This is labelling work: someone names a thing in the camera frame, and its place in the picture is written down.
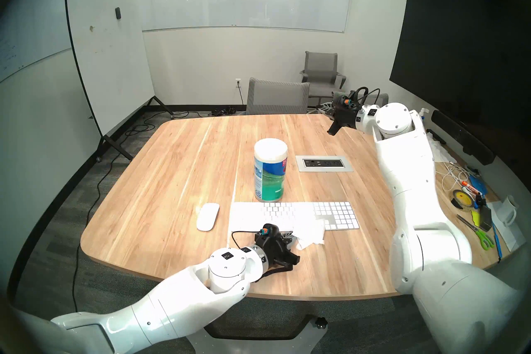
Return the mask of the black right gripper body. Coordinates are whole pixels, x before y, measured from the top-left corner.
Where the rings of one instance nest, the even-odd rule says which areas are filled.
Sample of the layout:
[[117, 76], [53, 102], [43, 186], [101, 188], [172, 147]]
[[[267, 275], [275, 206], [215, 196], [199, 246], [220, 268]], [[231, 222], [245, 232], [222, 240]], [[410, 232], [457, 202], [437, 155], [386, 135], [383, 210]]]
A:
[[360, 109], [357, 93], [333, 93], [333, 120], [344, 123], [344, 127], [356, 129], [356, 118]]

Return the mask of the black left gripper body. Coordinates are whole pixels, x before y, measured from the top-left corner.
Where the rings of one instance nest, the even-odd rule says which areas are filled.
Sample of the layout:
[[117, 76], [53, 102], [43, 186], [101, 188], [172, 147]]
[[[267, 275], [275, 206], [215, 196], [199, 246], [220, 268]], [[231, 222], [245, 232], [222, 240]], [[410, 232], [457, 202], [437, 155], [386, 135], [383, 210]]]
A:
[[300, 262], [300, 256], [286, 248], [282, 241], [282, 232], [274, 224], [265, 224], [254, 237], [254, 248], [262, 259], [264, 273], [280, 273], [292, 271]]

